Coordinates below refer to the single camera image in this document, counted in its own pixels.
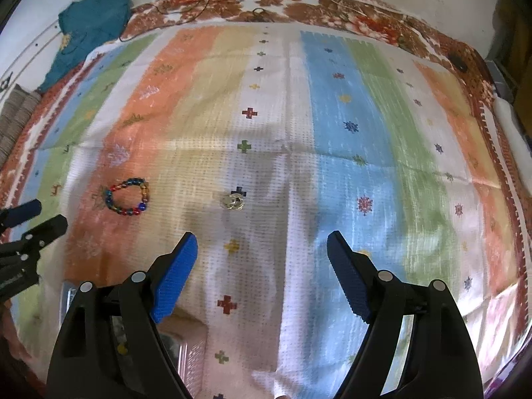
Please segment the white foam mattress edge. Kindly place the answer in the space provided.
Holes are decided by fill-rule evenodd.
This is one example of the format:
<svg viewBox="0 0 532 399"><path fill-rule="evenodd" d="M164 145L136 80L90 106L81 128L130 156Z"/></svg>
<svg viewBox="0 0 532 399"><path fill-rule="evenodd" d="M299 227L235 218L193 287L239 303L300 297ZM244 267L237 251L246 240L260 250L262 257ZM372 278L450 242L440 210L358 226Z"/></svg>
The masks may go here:
<svg viewBox="0 0 532 399"><path fill-rule="evenodd" d="M526 188L527 194L530 196L532 189L531 149L528 147L525 137L518 127L518 118L512 105L499 96L496 96L494 100L494 113L509 142L514 160L516 160L520 180Z"/></svg>

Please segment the striped grey pillow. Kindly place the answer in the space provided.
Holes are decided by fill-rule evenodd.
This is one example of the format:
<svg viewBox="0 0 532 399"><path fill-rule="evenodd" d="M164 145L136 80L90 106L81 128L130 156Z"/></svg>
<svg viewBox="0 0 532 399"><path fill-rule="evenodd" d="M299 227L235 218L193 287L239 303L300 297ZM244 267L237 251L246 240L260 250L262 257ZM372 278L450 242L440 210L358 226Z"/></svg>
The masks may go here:
<svg viewBox="0 0 532 399"><path fill-rule="evenodd" d="M24 127L32 117L33 112L42 97L37 92L28 92L15 84L1 110L0 121L0 164L5 165L11 155L14 145L21 136Z"/></svg>

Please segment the teal garment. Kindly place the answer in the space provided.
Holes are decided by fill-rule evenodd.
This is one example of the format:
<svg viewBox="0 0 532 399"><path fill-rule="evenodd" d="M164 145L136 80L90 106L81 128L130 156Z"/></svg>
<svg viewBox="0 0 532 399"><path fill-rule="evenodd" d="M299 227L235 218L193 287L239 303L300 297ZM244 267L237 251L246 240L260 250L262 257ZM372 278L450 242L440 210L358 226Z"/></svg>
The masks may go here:
<svg viewBox="0 0 532 399"><path fill-rule="evenodd" d="M58 16L63 42L43 82L46 93L102 44L118 39L132 15L131 0L80 0Z"/></svg>

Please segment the red floral bedsheet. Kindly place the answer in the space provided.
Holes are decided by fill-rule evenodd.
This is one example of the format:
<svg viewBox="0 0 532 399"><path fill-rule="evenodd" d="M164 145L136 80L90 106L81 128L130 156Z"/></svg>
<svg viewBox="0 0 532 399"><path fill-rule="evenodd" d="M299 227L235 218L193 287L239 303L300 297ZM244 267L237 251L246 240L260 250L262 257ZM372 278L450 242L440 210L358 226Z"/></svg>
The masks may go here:
<svg viewBox="0 0 532 399"><path fill-rule="evenodd" d="M79 73L93 52L103 47L113 47L171 28L198 28L212 24L297 24L306 30L327 31L387 44L447 69L457 77L465 94L471 98L474 115L480 122L482 136L496 169L505 176L503 188L513 194L509 211L522 251L518 260L518 270L522 274L518 293L519 318L527 323L527 329L520 334L516 353L490 380L484 380L471 336L449 285L439 278L425 285L399 279L411 286L416 309L413 315L403 318L398 345L382 392L386 394L398 386L409 385L416 390L414 398L530 396L531 196L520 180L516 160L494 113L494 100L499 95L492 77L485 62L469 45L440 33L418 18L374 0L159 0L132 8L129 22L118 39L92 50L83 62L46 93L39 93L37 88L33 92L39 93L42 100L48 97L59 85ZM14 161L32 119L33 115L5 165L1 166L1 177L5 167ZM43 217L41 211L33 219L1 232L1 244L20 240L24 233L52 217ZM42 254L58 240L40 251L39 277ZM118 286L124 280L106 286ZM71 302L82 291L81 286L88 282L97 288L106 287L90 280L63 284L60 323L52 353ZM39 378L31 368L29 351L19 338L13 315L14 299L31 287L11 299L1 299L1 395L4 398L48 398L47 378L52 354L47 375Z"/></svg>

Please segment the grey metal tin box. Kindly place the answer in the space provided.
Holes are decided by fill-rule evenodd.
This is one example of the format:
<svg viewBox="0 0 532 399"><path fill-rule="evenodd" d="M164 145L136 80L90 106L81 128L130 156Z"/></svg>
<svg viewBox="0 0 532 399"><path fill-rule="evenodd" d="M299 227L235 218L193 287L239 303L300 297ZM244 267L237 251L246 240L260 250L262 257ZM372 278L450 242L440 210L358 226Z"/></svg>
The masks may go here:
<svg viewBox="0 0 532 399"><path fill-rule="evenodd" d="M47 378L48 398L147 398L134 364L116 286L88 282L61 325ZM203 388L207 327L181 309L156 325L171 365L188 392Z"/></svg>

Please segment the striped colourful cloth mat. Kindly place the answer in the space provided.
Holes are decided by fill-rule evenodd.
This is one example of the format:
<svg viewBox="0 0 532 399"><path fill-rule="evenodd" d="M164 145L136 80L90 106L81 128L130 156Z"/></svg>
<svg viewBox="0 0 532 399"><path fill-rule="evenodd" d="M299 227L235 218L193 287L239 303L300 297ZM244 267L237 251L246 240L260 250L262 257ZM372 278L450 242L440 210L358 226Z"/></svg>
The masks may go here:
<svg viewBox="0 0 532 399"><path fill-rule="evenodd" d="M207 327L203 398L330 398L366 331L327 236L399 279L439 278L490 380L516 353L513 194L449 70L297 24L171 28L93 52L33 114L8 204L67 217L14 299L45 378L65 282L113 285L182 234L179 308Z"/></svg>

